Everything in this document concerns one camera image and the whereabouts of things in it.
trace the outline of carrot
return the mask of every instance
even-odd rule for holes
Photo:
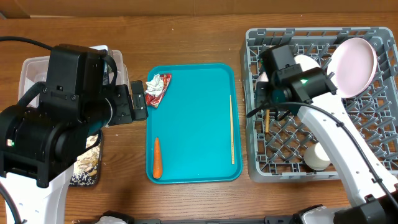
[[[155,139],[155,156],[154,156],[154,178],[159,179],[162,176],[162,153],[160,152],[159,138]]]

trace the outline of plastic tray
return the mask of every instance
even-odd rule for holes
[[[398,175],[397,46],[385,27],[355,28],[266,28],[249,29],[241,49],[241,69],[246,112],[255,108],[254,84],[261,71],[258,53],[273,45],[289,44],[292,52],[308,55],[327,68],[335,49],[345,40],[367,40],[377,53],[377,72],[369,88],[343,100],[351,120],[384,167]],[[266,134],[264,112],[247,119],[248,170],[255,182],[293,182],[339,179],[333,166],[311,170],[303,161],[305,150],[317,140],[297,117],[270,119]]]
[[[222,63],[169,65],[148,74],[171,73],[157,109],[148,107],[146,172],[156,184],[234,180],[242,172],[242,149],[234,73]],[[235,165],[231,162],[229,96],[232,96]],[[153,178],[155,138],[163,175]]]

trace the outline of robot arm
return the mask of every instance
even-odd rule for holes
[[[283,108],[297,115],[332,161],[352,206],[330,212],[328,222],[315,219],[315,223],[398,222],[398,180],[380,164],[361,137],[325,72],[320,68],[302,71],[288,45],[267,49],[259,56],[270,82],[257,83],[256,104],[260,106],[248,117],[269,108]]]
[[[348,117],[341,98],[338,95],[325,93],[313,98],[312,105],[326,110],[344,123],[361,146],[373,169],[383,180],[384,185],[390,192],[395,192],[395,184],[398,183],[398,180],[380,164],[372,153]],[[330,158],[343,182],[351,206],[355,207],[366,203],[365,198],[368,195],[373,195],[374,198],[385,195],[379,184],[373,181],[373,175],[369,172],[368,166],[352,140],[333,120],[319,111],[304,106],[299,109],[298,117],[315,135]]]
[[[131,83],[133,101],[127,85],[116,84],[107,52],[64,44],[48,49],[47,81],[0,113],[0,182],[23,220],[59,224],[87,137],[106,125],[146,119],[147,108],[141,81]],[[26,107],[38,94],[39,106]],[[7,205],[7,223],[15,222]]]

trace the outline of dish rack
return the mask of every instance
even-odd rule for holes
[[[294,55],[308,55],[326,70],[337,47],[353,37],[363,38],[374,47],[377,70],[368,89],[354,98],[343,99],[343,104],[376,157],[398,176],[398,96],[394,81],[398,53],[394,36],[386,27],[249,29],[241,49],[246,113],[255,108],[254,84],[261,69],[258,55],[263,48],[288,44]],[[276,121],[271,112],[269,133],[265,133],[264,118],[265,112],[261,111],[246,120],[248,170],[253,181],[339,179],[333,165],[315,171],[305,164],[303,154],[317,140],[297,117]]]

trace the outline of wood grain surface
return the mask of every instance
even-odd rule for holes
[[[107,210],[135,218],[186,220],[262,218],[290,215],[322,203],[347,206],[339,180],[301,184],[257,184],[250,180],[246,161],[245,104],[239,50],[245,32],[254,27],[386,26],[398,34],[398,15],[268,14],[210,17],[104,17],[19,19],[0,21],[1,35],[17,35],[49,45],[106,44],[123,54],[130,81],[146,79],[156,65],[181,63],[228,64],[235,74],[244,169],[232,182],[156,185],[146,176],[146,123],[105,128],[101,177],[90,188],[69,188],[65,223],[89,220]],[[49,52],[20,42],[0,43],[0,110],[17,102],[22,63]],[[5,223],[0,202],[0,223]]]

